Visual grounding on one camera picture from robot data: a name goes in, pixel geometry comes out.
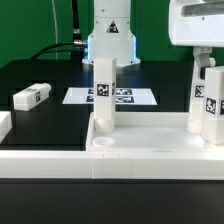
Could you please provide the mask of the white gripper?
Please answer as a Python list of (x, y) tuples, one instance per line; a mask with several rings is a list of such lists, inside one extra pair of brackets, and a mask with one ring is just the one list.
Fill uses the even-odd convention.
[(170, 0), (168, 32), (173, 45), (200, 46), (193, 56), (204, 80), (211, 47), (224, 47), (224, 0)]

